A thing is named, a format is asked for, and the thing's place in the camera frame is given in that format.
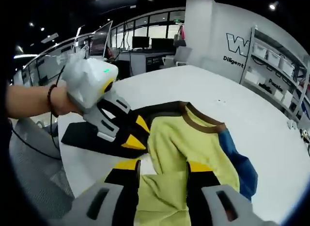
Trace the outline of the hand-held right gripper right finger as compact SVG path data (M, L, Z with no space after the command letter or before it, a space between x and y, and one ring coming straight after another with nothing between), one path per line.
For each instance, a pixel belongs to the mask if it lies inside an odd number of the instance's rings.
M220 184L205 164L187 161L186 203L193 226L263 226L248 193Z

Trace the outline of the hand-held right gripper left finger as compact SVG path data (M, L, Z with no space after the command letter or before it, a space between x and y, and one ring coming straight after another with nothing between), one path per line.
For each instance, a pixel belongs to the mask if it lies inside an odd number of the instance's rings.
M133 226L140 184L140 159L117 164L104 180L85 190L51 226Z

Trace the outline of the person's left hand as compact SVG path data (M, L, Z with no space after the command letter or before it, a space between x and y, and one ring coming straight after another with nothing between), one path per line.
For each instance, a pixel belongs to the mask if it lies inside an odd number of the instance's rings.
M50 93L50 102L55 115L66 115L68 113L77 113L82 115L82 112L70 100L66 87L54 87Z

